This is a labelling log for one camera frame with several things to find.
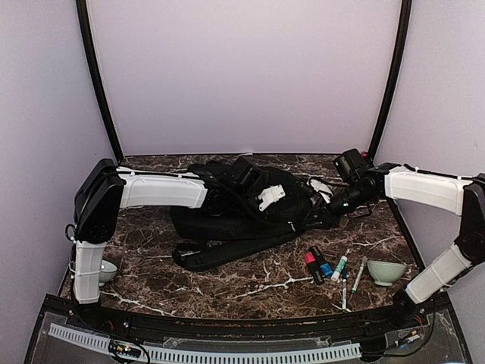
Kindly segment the black student bag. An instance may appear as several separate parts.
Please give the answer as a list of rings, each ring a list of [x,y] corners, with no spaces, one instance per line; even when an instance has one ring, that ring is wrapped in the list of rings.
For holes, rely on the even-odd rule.
[[[234,190],[227,173],[232,164],[209,161],[192,164],[187,170],[208,172]],[[199,209],[171,207],[171,221],[184,240],[172,252],[176,264],[189,271],[207,271],[293,240],[304,231],[313,189],[287,171],[256,167],[269,171],[271,182],[282,184],[286,197],[259,212],[237,192],[263,220],[255,220],[231,196],[212,187]]]

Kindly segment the pink highlighter marker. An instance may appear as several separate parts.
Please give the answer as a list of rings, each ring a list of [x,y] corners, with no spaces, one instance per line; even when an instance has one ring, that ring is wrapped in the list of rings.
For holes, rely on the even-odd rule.
[[[324,278],[322,276],[320,266],[317,264],[315,257],[312,253],[307,252],[304,255],[306,266],[313,277],[316,285],[322,285],[324,283]]]

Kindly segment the blue highlighter marker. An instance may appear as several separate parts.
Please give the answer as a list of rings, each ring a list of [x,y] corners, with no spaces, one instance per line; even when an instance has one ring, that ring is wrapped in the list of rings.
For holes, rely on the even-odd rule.
[[[317,246],[311,246],[309,252],[314,256],[316,263],[321,271],[321,274],[325,278],[330,278],[333,274],[333,269],[330,267],[330,263],[326,260],[323,253]]]

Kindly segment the green whiteboard pen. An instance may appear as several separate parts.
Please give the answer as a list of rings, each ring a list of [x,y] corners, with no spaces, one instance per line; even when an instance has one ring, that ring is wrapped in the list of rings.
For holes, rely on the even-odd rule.
[[[358,272],[357,272],[357,275],[355,276],[355,281],[354,281],[354,284],[352,285],[352,289],[351,289],[351,296],[353,296],[356,292],[357,292],[357,289],[358,289],[358,286],[359,286],[359,283],[361,281],[361,277],[363,275],[363,272],[364,272],[364,269],[367,265],[367,261],[368,261],[368,258],[367,256],[364,256],[361,260],[361,264],[358,268]]]

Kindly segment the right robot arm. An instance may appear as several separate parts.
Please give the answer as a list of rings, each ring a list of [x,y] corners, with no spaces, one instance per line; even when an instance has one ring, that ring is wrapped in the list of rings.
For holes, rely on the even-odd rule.
[[[387,311],[392,328],[402,329],[415,318],[414,303],[424,303],[484,263],[483,174],[462,177],[384,163],[344,171],[343,178],[346,185],[337,192],[316,178],[307,183],[317,199],[311,220],[320,228],[333,228],[343,215],[375,199],[387,199],[398,206],[415,204],[421,212],[435,210],[458,229],[443,252],[409,281],[404,289],[407,300]]]

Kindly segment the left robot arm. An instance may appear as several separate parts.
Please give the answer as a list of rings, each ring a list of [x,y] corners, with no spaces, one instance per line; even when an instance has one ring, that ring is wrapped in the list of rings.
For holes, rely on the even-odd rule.
[[[90,172],[74,198],[72,234],[73,288],[71,296],[80,306],[77,318],[91,331],[107,324],[99,301],[102,258],[117,227],[121,209],[143,206],[179,206],[199,209],[210,188],[229,187],[204,171],[170,173],[116,166],[104,158]]]

